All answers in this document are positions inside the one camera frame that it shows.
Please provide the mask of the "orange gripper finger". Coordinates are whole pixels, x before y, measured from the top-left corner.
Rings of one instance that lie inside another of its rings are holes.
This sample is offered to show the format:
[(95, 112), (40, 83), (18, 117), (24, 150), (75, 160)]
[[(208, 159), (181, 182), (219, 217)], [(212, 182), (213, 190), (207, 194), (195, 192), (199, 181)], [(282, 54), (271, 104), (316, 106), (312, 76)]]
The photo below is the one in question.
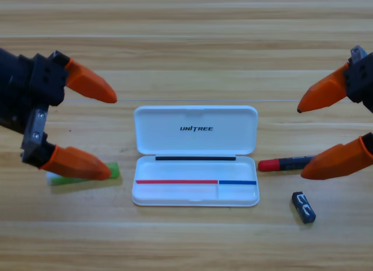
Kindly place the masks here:
[(68, 178), (107, 180), (111, 170), (96, 156), (75, 147), (63, 148), (58, 145), (50, 159), (39, 168)]

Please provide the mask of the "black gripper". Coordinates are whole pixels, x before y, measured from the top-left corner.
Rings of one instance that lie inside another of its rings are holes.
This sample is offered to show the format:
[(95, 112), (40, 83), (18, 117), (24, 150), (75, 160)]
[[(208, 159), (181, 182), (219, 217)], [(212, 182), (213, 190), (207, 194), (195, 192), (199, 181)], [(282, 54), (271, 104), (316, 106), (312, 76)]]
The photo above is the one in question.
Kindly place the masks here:
[[(299, 113), (318, 110), (347, 97), (372, 112), (372, 53), (359, 45), (342, 67), (312, 85), (298, 104)], [(301, 176), (308, 180), (344, 177), (372, 165), (372, 136), (360, 136), (348, 144), (338, 144), (316, 155)]]
[(1, 49), (1, 126), (23, 135), (22, 162), (43, 166), (55, 145), (44, 132), (50, 106), (64, 100), (65, 86), (104, 103), (116, 103), (114, 89), (99, 75), (70, 58), (64, 67), (36, 54), (15, 56)]

